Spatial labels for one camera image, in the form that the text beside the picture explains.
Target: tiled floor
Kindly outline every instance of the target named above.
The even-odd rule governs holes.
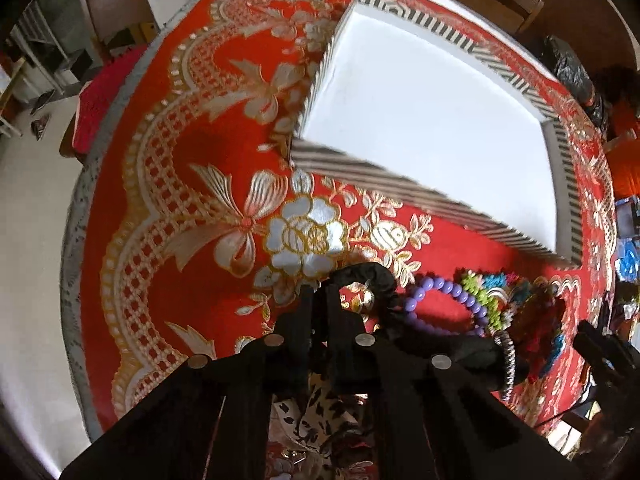
[[[87,445],[60,328],[60,251],[81,165],[58,154],[78,98],[55,102],[38,142],[0,139],[0,398],[34,454],[54,476]]]

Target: orange object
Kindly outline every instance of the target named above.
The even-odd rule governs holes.
[[[629,130],[636,134],[640,132],[640,121],[636,118],[633,108],[626,99],[620,99],[613,105],[611,123],[616,137],[625,135]]]
[[[616,200],[640,194],[640,139],[621,142],[607,153]]]

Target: blue item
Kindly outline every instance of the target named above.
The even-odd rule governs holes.
[[[616,272],[623,282],[634,282],[638,278],[640,266],[638,250],[631,240],[623,241],[621,248],[620,258],[615,263]]]
[[[505,288],[507,286],[507,277],[504,272],[500,274],[488,274],[482,277],[482,287],[486,289],[500,287]]]
[[[540,375],[539,375],[540,378],[544,377],[551,371],[551,368],[553,367],[554,364],[556,364],[556,361],[560,357],[560,354],[562,353],[563,349],[564,349],[564,335],[562,335],[562,333],[559,333],[558,335],[556,335],[552,343],[551,354],[549,354],[549,357],[546,360],[545,365],[542,367],[542,370],[540,371]]]

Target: table leg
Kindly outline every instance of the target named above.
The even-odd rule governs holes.
[[[42,94],[42,90],[40,90],[36,85],[34,85],[34,83],[32,83],[27,76],[23,75],[22,80],[24,81],[25,85],[28,86],[29,90],[31,90],[34,94],[36,94],[36,97]]]
[[[17,135],[18,137],[22,136],[22,132],[2,116],[0,116],[0,132],[5,134],[7,137],[13,137],[14,135]]]

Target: purple beaded bracelet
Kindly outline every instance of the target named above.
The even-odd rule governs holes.
[[[445,280],[441,276],[436,278],[424,277],[420,280],[418,287],[414,288],[412,294],[408,296],[404,302],[404,322],[413,326],[416,330],[421,332],[427,332],[435,335],[459,335],[459,332],[450,332],[443,328],[438,328],[418,319],[417,314],[414,312],[416,306],[422,301],[431,289],[439,290],[444,294],[449,294],[452,298],[455,298],[459,303],[464,304],[467,309],[473,314],[475,320],[475,328],[467,332],[468,335],[484,335],[484,327],[489,324],[489,319],[486,316],[486,307],[480,305],[476,301],[476,297],[469,294],[465,290],[462,290],[462,286],[459,283],[454,283],[449,280]]]

